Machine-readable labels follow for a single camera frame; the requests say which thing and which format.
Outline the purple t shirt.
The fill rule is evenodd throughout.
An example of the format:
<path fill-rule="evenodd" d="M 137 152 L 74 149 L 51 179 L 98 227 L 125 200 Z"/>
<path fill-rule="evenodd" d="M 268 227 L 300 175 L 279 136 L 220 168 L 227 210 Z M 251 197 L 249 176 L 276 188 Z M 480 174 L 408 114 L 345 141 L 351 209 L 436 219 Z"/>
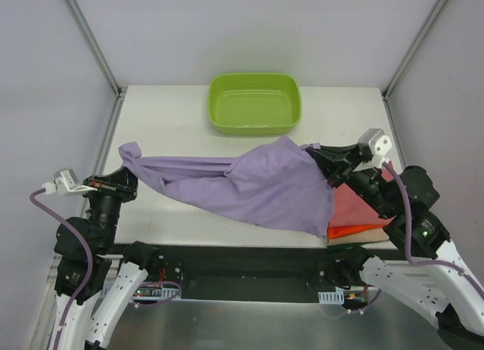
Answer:
<path fill-rule="evenodd" d="M 335 211 L 317 163 L 287 136 L 239 157 L 143 156 L 119 147 L 122 165 L 165 197 L 262 228 L 324 237 Z"/>

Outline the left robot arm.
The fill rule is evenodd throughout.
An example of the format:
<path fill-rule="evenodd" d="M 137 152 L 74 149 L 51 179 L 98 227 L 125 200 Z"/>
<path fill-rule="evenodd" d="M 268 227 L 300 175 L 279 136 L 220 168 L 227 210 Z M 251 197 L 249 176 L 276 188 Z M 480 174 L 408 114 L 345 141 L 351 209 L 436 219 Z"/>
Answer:
<path fill-rule="evenodd" d="M 79 181 L 72 169 L 54 175 L 54 191 L 88 199 L 84 218 L 61 218 L 54 251 L 57 267 L 56 325 L 51 349 L 105 349 L 137 288 L 161 278 L 160 252 L 136 241 L 123 254 L 114 284 L 102 289 L 112 261 L 121 206 L 137 197 L 138 179 L 126 168 Z"/>

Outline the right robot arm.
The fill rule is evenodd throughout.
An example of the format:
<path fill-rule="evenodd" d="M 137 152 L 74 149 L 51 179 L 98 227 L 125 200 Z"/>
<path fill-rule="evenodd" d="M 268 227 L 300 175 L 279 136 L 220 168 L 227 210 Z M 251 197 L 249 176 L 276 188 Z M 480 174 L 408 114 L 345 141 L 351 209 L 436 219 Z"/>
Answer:
<path fill-rule="evenodd" d="M 357 246 L 325 271 L 334 286 L 364 283 L 387 293 L 417 312 L 437 330 L 451 349 L 483 347 L 483 286 L 457 251 L 451 235 L 430 210 L 439 193 L 427 171 L 408 166 L 397 173 L 363 144 L 348 147 L 307 147 L 328 184 L 348 186 L 380 218 L 383 230 L 409 265 L 425 268 L 436 285 L 432 290 L 392 271 L 369 250 Z"/>

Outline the pink folded t shirt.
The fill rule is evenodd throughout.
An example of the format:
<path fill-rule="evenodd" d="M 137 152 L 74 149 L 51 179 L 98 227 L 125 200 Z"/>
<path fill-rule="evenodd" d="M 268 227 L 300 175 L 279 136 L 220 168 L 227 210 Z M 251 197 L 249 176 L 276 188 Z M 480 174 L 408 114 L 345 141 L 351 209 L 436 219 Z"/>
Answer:
<path fill-rule="evenodd" d="M 329 227 L 345 227 L 356 225 L 384 226 L 389 219 L 379 215 L 347 185 L 343 184 L 333 190 L 335 211 Z"/>

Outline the orange folded t shirt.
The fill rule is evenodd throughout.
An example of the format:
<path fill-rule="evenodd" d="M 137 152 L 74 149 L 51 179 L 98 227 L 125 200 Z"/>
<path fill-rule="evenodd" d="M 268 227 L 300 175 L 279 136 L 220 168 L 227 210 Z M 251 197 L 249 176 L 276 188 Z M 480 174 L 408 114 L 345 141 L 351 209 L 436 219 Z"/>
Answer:
<path fill-rule="evenodd" d="M 349 225 L 339 227 L 329 227 L 327 229 L 327 238 L 337 239 L 341 237 L 348 237 L 353 234 L 359 234 L 364 231 L 382 228 L 382 225 Z"/>

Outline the dark green folded t shirt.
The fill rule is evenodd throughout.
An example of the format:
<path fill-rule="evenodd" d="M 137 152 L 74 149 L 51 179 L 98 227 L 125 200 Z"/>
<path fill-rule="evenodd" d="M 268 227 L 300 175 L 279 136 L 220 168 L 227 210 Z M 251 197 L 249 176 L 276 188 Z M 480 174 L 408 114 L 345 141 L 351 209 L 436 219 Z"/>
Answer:
<path fill-rule="evenodd" d="M 337 251 L 348 250 L 353 247 L 358 247 L 361 245 L 362 243 L 342 243 L 342 244 L 336 244 L 336 245 L 327 245 L 327 250 L 330 252 L 337 252 Z"/>

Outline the beige folded t shirt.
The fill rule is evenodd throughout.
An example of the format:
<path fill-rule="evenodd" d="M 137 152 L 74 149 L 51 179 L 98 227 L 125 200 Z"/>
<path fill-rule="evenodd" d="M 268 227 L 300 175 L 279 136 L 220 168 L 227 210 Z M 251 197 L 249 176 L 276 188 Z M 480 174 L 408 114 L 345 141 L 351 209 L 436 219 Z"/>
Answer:
<path fill-rule="evenodd" d="M 374 228 L 348 236 L 327 240 L 327 247 L 363 245 L 367 243 L 380 243 L 389 240 L 382 228 Z"/>

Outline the green plastic basin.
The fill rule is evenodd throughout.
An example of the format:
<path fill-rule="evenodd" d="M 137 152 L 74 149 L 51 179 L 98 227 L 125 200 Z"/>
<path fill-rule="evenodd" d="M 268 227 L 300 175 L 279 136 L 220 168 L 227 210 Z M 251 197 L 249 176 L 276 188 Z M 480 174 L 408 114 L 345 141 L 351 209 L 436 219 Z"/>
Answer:
<path fill-rule="evenodd" d="M 224 135 L 284 135 L 302 118 L 296 80 L 284 73 L 226 73 L 208 92 L 208 117 Z"/>

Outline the left controller board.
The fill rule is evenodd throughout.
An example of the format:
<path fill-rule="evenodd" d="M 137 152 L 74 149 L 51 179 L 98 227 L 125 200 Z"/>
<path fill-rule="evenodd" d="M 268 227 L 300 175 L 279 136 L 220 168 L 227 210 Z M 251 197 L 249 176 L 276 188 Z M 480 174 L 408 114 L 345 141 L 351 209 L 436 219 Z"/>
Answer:
<path fill-rule="evenodd" d="M 131 303 L 135 308 L 153 308 L 182 297 L 182 287 L 173 281 L 146 282 L 134 292 Z"/>

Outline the controller board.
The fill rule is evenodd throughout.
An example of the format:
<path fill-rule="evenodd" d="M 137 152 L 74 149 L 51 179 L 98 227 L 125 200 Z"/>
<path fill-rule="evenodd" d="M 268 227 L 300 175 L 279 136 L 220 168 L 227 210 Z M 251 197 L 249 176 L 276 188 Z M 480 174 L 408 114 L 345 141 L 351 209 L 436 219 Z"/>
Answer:
<path fill-rule="evenodd" d="M 358 308 L 345 308 L 343 305 L 345 301 L 349 300 L 350 302 L 353 301 L 356 305 L 360 305 Z M 347 296 L 342 289 L 336 289 L 332 292 L 318 292 L 318 304 L 320 305 L 319 311 L 321 315 L 328 319 L 328 320 L 339 320 L 342 317 L 359 314 L 363 315 L 371 303 L 368 299 L 365 302 L 358 302 L 356 301 L 356 297 Z M 329 305 L 340 305 L 343 307 L 343 311 L 339 314 L 329 314 L 327 311 L 324 310 L 325 307 Z"/>
<path fill-rule="evenodd" d="M 146 282 L 134 292 L 131 303 L 135 308 L 153 308 L 182 297 L 182 287 L 173 281 Z"/>

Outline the right controller board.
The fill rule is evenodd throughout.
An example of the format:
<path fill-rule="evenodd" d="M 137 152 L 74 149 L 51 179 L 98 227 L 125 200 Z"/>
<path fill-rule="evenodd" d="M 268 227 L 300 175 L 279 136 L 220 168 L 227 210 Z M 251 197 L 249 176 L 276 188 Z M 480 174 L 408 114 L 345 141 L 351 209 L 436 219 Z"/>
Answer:
<path fill-rule="evenodd" d="M 360 305 L 358 308 L 345 308 L 343 305 L 345 301 L 349 300 L 350 302 L 353 301 L 356 305 Z M 363 315 L 371 303 L 368 299 L 365 302 L 358 302 L 356 301 L 356 297 L 347 296 L 342 289 L 336 289 L 332 292 L 318 292 L 318 304 L 320 305 L 319 311 L 321 315 L 328 319 L 328 320 L 339 320 L 342 317 L 359 314 Z M 343 307 L 343 311 L 339 314 L 329 314 L 327 311 L 324 310 L 325 307 L 329 305 L 340 305 Z"/>

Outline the left aluminium frame post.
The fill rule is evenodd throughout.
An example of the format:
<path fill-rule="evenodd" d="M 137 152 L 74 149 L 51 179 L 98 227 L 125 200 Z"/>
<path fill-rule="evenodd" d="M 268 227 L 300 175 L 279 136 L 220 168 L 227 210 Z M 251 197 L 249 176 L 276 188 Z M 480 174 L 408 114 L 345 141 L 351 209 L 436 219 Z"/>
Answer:
<path fill-rule="evenodd" d="M 71 17 L 73 18 L 74 23 L 76 24 L 77 29 L 79 30 L 83 41 L 85 42 L 88 50 L 90 51 L 92 57 L 94 58 L 95 63 L 97 64 L 101 74 L 103 75 L 105 81 L 110 87 L 110 90 L 113 92 L 116 98 L 119 98 L 123 93 L 123 87 L 118 83 L 115 75 L 113 74 L 112 69 L 110 68 L 109 63 L 107 62 L 107 58 L 105 57 L 104 52 L 101 49 L 101 46 L 98 44 L 97 39 L 95 38 L 94 33 L 92 32 L 89 23 L 82 12 L 82 9 L 77 0 L 63 0 L 65 5 L 67 6 L 67 10 L 69 11 Z"/>

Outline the aluminium frame post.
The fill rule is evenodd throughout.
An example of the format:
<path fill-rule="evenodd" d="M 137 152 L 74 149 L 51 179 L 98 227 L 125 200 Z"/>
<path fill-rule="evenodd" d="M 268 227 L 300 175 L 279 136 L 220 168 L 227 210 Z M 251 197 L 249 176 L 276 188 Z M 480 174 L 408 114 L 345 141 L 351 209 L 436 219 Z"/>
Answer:
<path fill-rule="evenodd" d="M 393 73 L 389 83 L 382 90 L 382 97 L 384 101 L 388 101 L 391 94 L 395 91 L 396 86 L 403 78 L 406 70 L 410 67 L 411 62 L 416 57 L 420 47 L 424 43 L 426 37 L 429 35 L 431 29 L 436 24 L 440 15 L 448 5 L 451 0 L 436 0 L 431 7 L 429 13 L 423 20 L 419 30 L 417 31 L 415 37 L 412 39 L 411 44 L 408 46 L 402 60 Z"/>
<path fill-rule="evenodd" d="M 116 98 L 119 98 L 123 93 L 123 87 L 118 83 L 115 75 L 113 74 L 112 69 L 110 68 L 109 63 L 107 62 L 107 58 L 105 57 L 104 52 L 101 49 L 101 46 L 98 44 L 97 39 L 95 38 L 94 33 L 92 32 L 89 23 L 82 12 L 82 9 L 77 0 L 63 0 L 65 5 L 67 6 L 67 10 L 69 11 L 71 17 L 73 18 L 74 23 L 76 24 L 77 29 L 79 30 L 83 41 L 85 42 L 88 50 L 90 51 L 92 57 L 94 58 L 95 63 L 97 64 L 101 74 L 103 75 L 105 81 L 110 87 L 110 90 L 113 92 Z"/>

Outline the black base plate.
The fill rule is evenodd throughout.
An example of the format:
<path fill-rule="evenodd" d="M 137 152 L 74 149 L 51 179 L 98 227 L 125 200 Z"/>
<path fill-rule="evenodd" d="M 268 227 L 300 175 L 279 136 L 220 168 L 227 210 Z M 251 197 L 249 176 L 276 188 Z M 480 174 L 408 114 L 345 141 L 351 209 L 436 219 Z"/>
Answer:
<path fill-rule="evenodd" d="M 374 279 L 362 280 L 356 265 L 363 250 L 159 245 L 161 281 L 181 285 L 181 299 L 204 301 L 316 303 L 318 292 L 369 285 L 388 291 L 431 287 L 412 280 L 385 261 L 401 256 L 378 249 L 384 263 Z"/>

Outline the right aluminium frame post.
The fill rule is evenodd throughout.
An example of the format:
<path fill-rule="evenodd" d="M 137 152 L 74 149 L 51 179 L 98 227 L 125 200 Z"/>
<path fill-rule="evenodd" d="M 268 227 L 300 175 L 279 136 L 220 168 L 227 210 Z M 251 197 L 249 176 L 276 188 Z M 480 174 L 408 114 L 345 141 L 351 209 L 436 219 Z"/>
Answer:
<path fill-rule="evenodd" d="M 419 30 L 417 31 L 415 37 L 412 39 L 411 44 L 408 46 L 402 60 L 393 73 L 389 83 L 382 90 L 382 97 L 384 101 L 388 101 L 391 94 L 395 91 L 396 86 L 403 78 L 406 70 L 410 67 L 411 62 L 416 57 L 420 47 L 424 43 L 426 37 L 429 35 L 431 29 L 436 24 L 440 15 L 448 5 L 451 0 L 436 0 L 431 7 L 429 13 L 423 20 Z"/>

